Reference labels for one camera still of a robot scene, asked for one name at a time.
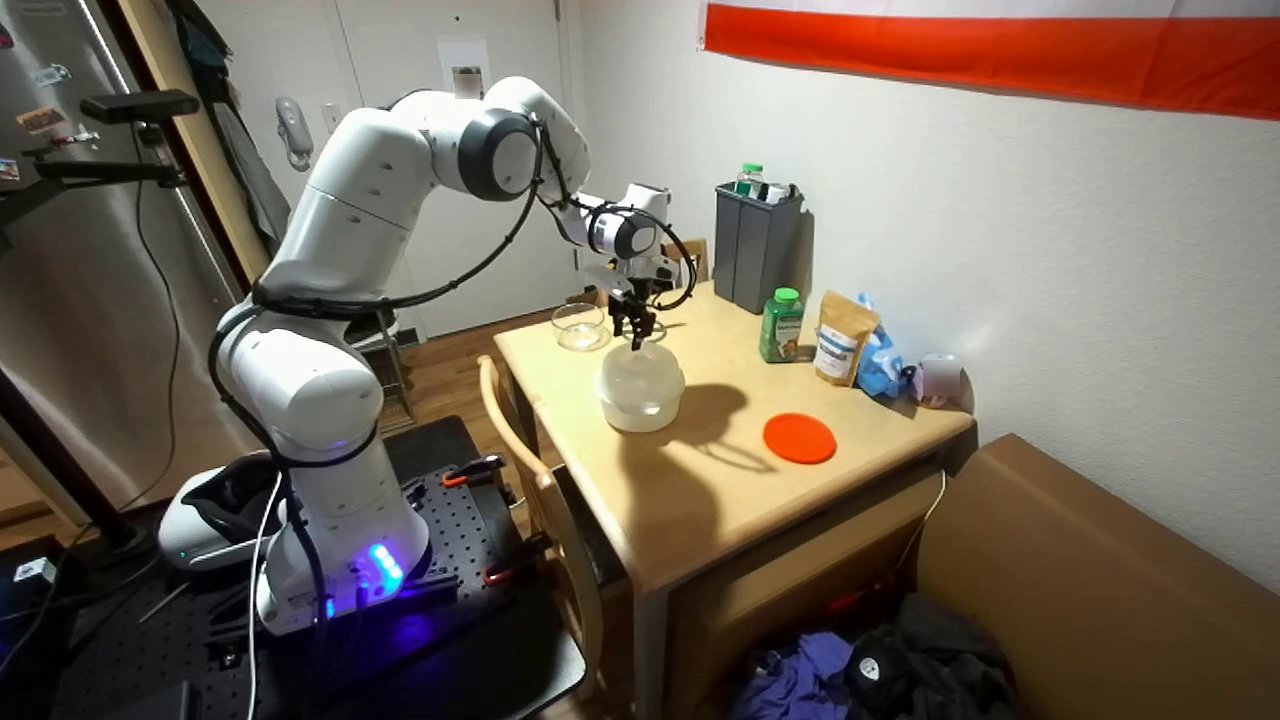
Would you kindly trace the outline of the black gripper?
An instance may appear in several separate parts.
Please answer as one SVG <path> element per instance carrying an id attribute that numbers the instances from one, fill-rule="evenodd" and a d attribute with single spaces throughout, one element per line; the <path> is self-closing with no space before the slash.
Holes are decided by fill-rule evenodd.
<path id="1" fill-rule="evenodd" d="M 631 337 L 631 347 L 645 347 L 645 341 L 656 333 L 656 307 L 645 292 L 612 292 L 607 321 L 615 343 Z"/>

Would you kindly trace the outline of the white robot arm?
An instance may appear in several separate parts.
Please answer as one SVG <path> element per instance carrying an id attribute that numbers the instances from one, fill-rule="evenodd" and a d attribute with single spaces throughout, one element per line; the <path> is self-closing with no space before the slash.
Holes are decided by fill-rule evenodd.
<path id="1" fill-rule="evenodd" d="M 435 189 L 547 207 L 572 249 L 603 260 L 615 333 L 652 333 L 674 195 L 631 184 L 603 200 L 586 174 L 586 130 L 529 75 L 504 75 L 481 96 L 413 90 L 337 125 L 280 251 L 221 321 L 214 350 L 231 409 L 285 473 L 280 533 L 255 577 L 255 619 L 267 630 L 365 613 L 430 567 L 433 529 L 375 432 L 385 384 L 348 323 L 389 305 L 389 275 Z"/>

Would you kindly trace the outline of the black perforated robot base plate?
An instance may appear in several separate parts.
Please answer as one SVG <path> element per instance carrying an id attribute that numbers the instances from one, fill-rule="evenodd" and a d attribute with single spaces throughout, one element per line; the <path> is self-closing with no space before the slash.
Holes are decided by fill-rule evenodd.
<path id="1" fill-rule="evenodd" d="M 255 720 L 536 720 L 589 677 L 462 420 L 385 442 L 401 483 L 302 480 L 267 538 Z"/>

